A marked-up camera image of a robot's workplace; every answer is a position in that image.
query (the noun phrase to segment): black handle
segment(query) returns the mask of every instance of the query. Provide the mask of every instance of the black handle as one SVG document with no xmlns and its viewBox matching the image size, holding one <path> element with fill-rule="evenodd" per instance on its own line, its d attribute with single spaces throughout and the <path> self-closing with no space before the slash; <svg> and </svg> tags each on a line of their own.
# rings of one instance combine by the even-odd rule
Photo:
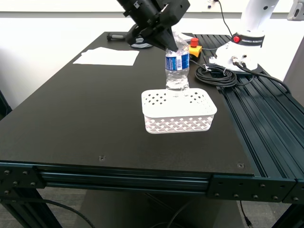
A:
<svg viewBox="0 0 304 228">
<path fill-rule="evenodd" d="M 125 41 L 125 34 L 115 34 L 113 32 L 109 32 L 106 38 L 107 40 L 116 39 L 116 40 Z"/>
</svg>

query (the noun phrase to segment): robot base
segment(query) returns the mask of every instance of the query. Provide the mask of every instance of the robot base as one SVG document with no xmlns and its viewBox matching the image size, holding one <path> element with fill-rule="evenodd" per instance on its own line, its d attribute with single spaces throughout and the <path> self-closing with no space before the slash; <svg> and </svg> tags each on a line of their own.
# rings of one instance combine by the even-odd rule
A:
<svg viewBox="0 0 304 228">
<path fill-rule="evenodd" d="M 216 56 L 211 57 L 209 62 L 226 67 L 229 70 L 242 71 L 232 64 L 232 58 L 236 57 L 239 63 L 246 63 L 249 70 L 255 70 L 257 69 L 257 53 L 260 49 L 260 46 L 242 46 L 230 41 L 219 47 Z"/>
</svg>

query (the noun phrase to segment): table surface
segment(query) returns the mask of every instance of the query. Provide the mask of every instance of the table surface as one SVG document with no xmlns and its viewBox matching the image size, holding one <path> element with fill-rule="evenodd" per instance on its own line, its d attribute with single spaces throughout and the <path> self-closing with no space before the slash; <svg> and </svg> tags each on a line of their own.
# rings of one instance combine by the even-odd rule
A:
<svg viewBox="0 0 304 228">
<path fill-rule="evenodd" d="M 104 33 L 84 51 L 98 47 L 131 49 Z M 134 66 L 73 64 L 77 55 L 0 122 L 0 161 L 253 175 L 222 95 L 195 80 L 194 64 L 190 87 L 218 109 L 210 130 L 146 132 L 141 93 L 165 88 L 164 55 L 140 50 Z"/>
</svg>

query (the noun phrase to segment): white wall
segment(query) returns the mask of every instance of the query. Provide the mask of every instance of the white wall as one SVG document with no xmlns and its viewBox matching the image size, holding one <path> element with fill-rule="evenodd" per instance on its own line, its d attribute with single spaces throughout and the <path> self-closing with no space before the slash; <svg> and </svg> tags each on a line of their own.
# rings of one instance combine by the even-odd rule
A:
<svg viewBox="0 0 304 228">
<path fill-rule="evenodd" d="M 226 20 L 237 30 L 239 20 Z M 104 31 L 127 31 L 131 19 L 0 18 L 0 89 L 18 106 Z M 228 34 L 222 19 L 182 19 L 177 27 L 196 34 Z M 260 64 L 281 80 L 304 35 L 302 22 L 272 19 Z"/>
<path fill-rule="evenodd" d="M 220 12 L 213 0 L 189 0 L 188 12 Z M 249 0 L 221 0 L 224 12 L 243 12 Z M 275 12 L 290 11 L 293 0 L 280 0 Z M 123 12 L 116 0 L 0 0 L 0 10 L 8 12 Z"/>
</svg>

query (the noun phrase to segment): bottle label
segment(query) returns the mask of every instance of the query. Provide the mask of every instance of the bottle label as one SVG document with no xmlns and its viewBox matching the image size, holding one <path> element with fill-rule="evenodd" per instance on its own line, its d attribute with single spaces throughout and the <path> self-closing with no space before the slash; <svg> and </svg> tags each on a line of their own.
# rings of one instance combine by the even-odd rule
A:
<svg viewBox="0 0 304 228">
<path fill-rule="evenodd" d="M 189 67 L 189 54 L 176 57 L 166 57 L 167 70 L 182 70 Z"/>
</svg>

